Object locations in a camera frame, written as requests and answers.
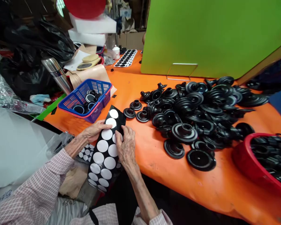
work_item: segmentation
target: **white styrofoam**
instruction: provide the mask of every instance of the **white styrofoam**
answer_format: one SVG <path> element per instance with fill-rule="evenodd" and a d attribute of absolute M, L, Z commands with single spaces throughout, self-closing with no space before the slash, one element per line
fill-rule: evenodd
<path fill-rule="evenodd" d="M 101 33 L 116 33 L 116 21 L 111 19 L 105 14 L 91 19 L 80 19 L 69 13 L 72 25 L 76 28 L 78 33 L 90 33 L 90 34 L 101 34 Z"/>
<path fill-rule="evenodd" d="M 107 39 L 107 34 L 78 33 L 75 28 L 68 30 L 68 32 L 72 41 L 83 44 L 104 46 Z"/>

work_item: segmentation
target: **orange table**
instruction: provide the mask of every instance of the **orange table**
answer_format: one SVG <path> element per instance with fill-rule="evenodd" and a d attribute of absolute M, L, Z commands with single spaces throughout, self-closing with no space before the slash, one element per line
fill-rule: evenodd
<path fill-rule="evenodd" d="M 105 119 L 111 105 L 122 111 L 133 100 L 140 98 L 141 91 L 152 91 L 159 82 L 173 88 L 181 82 L 167 80 L 165 76 L 141 74 L 140 60 L 138 51 L 130 67 L 107 67 L 111 83 L 118 90 L 99 119 Z M 192 78 L 192 81 L 202 82 L 202 79 Z M 281 133 L 281 116 L 270 104 L 255 109 L 239 122 L 249 123 L 256 132 Z M 48 115 L 45 121 L 72 135 L 79 134 L 90 125 L 59 109 L 54 115 Z M 215 153 L 217 165 L 214 170 L 201 172 L 190 167 L 185 157 L 178 160 L 170 158 L 163 149 L 164 138 L 151 122 L 143 124 L 136 119 L 128 119 L 126 124 L 136 131 L 136 160 L 142 173 L 210 210 L 254 224 L 281 224 L 281 197 L 243 176 L 233 164 L 231 148 Z M 184 145 L 184 149 L 187 153 L 190 147 Z"/>

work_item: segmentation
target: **white circular sticker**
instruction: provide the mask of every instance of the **white circular sticker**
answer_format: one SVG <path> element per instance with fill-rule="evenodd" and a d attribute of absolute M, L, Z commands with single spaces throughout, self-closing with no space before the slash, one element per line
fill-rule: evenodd
<path fill-rule="evenodd" d="M 112 144 L 111 146 L 109 146 L 108 153 L 112 157 L 118 156 L 118 150 L 116 149 L 116 144 Z"/>
<path fill-rule="evenodd" d="M 87 150 L 85 150 L 85 154 L 86 154 L 86 155 L 89 155 L 89 154 L 90 154 L 90 152 L 91 152 L 91 151 L 90 151 L 90 150 L 88 150 L 88 149 L 87 149 Z"/>
<path fill-rule="evenodd" d="M 105 140 L 100 140 L 97 143 L 97 149 L 99 152 L 106 152 L 108 149 L 108 143 Z"/>
<path fill-rule="evenodd" d="M 101 170 L 101 176 L 106 180 L 109 180 L 109 179 L 112 178 L 112 174 L 111 174 L 109 169 L 102 169 Z"/>
<path fill-rule="evenodd" d="M 103 178 L 100 178 L 99 179 L 99 183 L 103 186 L 103 187 L 108 187 L 109 186 L 109 183 L 107 180 L 103 179 Z"/>
<path fill-rule="evenodd" d="M 112 131 L 105 129 L 102 131 L 101 136 L 104 140 L 109 140 L 112 138 Z"/>
<path fill-rule="evenodd" d="M 119 114 L 118 114 L 118 111 L 116 111 L 115 109 L 112 109 L 109 111 L 109 115 L 112 117 L 112 118 L 115 118 L 117 119 L 119 117 Z"/>
<path fill-rule="evenodd" d="M 96 182 L 93 181 L 93 180 L 91 180 L 91 179 L 88 179 L 88 182 L 89 182 L 90 184 L 94 185 L 94 186 L 97 186 Z"/>
<path fill-rule="evenodd" d="M 116 127 L 116 120 L 114 118 L 109 118 L 109 119 L 106 120 L 105 124 L 110 124 L 110 125 L 112 125 L 112 128 L 115 128 Z"/>
<path fill-rule="evenodd" d="M 92 179 L 93 181 L 98 181 L 98 177 L 96 174 L 94 173 L 89 173 L 88 176 L 90 177 L 90 179 Z"/>
<path fill-rule="evenodd" d="M 116 144 L 116 134 L 112 136 L 112 141 Z"/>
<path fill-rule="evenodd" d="M 104 160 L 104 165 L 107 169 L 113 169 L 116 166 L 116 161 L 113 157 L 107 157 Z"/>
<path fill-rule="evenodd" d="M 101 164 L 104 161 L 104 155 L 100 152 L 96 152 L 93 155 L 94 162 L 97 164 Z"/>
<path fill-rule="evenodd" d="M 96 164 L 96 163 L 92 163 L 92 164 L 90 165 L 90 169 L 91 169 L 91 171 L 92 171 L 93 173 L 95 173 L 95 174 L 99 174 L 100 171 L 101 171 L 100 166 L 99 166 L 98 164 Z"/>
<path fill-rule="evenodd" d="M 102 191 L 104 191 L 104 192 L 107 192 L 107 190 L 106 190 L 105 187 L 103 187 L 103 186 L 101 186 L 101 185 L 98 185 L 97 187 L 98 187 L 100 190 L 102 190 Z"/>

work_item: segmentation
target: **plaid shirt sleeve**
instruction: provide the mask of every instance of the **plaid shirt sleeve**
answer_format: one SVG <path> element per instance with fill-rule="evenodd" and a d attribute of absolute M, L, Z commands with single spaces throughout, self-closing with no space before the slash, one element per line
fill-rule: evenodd
<path fill-rule="evenodd" d="M 74 160 L 62 149 L 25 181 L 12 197 L 0 202 L 0 224 L 44 224 L 73 164 Z"/>

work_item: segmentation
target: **garbage bag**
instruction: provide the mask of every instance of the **garbage bag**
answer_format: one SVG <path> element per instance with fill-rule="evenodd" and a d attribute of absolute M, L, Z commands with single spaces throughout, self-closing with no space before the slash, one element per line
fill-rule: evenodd
<path fill-rule="evenodd" d="M 59 90 L 41 58 L 53 56 L 62 67 L 75 52 L 72 40 L 59 27 L 43 18 L 34 24 L 36 29 L 26 25 L 5 27 L 4 37 L 14 47 L 14 56 L 0 62 L 0 74 L 15 94 L 26 101 L 31 95 L 50 95 Z"/>

